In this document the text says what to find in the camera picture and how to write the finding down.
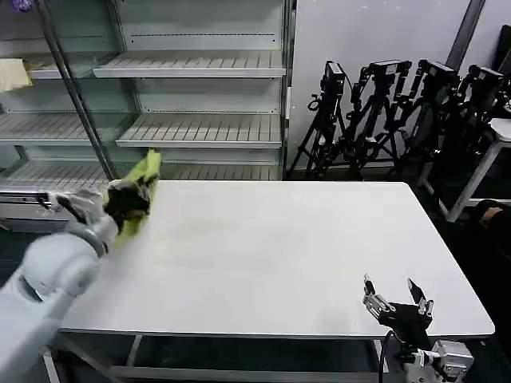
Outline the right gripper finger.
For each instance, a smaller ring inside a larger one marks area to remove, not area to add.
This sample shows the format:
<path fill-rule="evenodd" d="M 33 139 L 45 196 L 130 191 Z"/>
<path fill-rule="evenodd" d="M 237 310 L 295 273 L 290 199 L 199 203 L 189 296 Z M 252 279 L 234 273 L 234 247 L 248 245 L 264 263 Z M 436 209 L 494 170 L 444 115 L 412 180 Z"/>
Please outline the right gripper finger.
<path fill-rule="evenodd" d="M 389 314 L 394 312 L 394 306 L 376 293 L 374 284 L 368 274 L 364 274 L 363 283 L 364 295 L 362 303 L 375 319 L 380 319 L 382 313 Z"/>
<path fill-rule="evenodd" d="M 414 300 L 414 303 L 418 306 L 418 312 L 421 315 L 432 317 L 434 301 L 427 299 L 422 288 L 419 287 L 411 278 L 407 279 L 407 286 Z"/>

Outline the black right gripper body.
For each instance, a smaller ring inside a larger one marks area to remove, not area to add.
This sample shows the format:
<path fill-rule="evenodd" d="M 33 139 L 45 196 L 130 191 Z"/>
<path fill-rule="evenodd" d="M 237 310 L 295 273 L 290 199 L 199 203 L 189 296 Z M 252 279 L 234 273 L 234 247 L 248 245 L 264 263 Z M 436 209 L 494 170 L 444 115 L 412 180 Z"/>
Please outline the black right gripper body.
<path fill-rule="evenodd" d="M 432 316 L 410 304 L 392 303 L 394 310 L 381 311 L 378 323 L 391 328 L 403 345 L 431 345 L 427 329 Z"/>

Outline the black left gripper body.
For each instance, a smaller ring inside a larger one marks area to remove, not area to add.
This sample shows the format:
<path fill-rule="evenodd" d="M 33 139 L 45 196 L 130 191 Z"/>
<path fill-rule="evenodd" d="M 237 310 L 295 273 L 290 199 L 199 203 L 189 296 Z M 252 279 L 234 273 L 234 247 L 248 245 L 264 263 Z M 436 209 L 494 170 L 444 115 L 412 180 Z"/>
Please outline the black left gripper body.
<path fill-rule="evenodd" d="M 150 191 L 143 184 L 115 183 L 108 187 L 105 212 L 116 220 L 145 217 L 150 210 Z"/>

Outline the person's hand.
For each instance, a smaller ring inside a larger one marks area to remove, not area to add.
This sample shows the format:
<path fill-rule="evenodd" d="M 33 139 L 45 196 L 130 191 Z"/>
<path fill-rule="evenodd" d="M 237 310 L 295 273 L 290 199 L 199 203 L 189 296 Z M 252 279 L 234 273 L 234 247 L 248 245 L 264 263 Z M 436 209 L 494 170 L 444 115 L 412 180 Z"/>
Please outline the person's hand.
<path fill-rule="evenodd" d="M 498 215 L 499 213 L 501 213 L 503 211 L 502 208 L 500 207 L 490 207 L 488 208 L 484 214 L 482 215 L 482 217 L 480 218 L 479 220 L 479 223 L 484 227 L 484 228 L 488 228 L 493 217 L 495 215 Z"/>

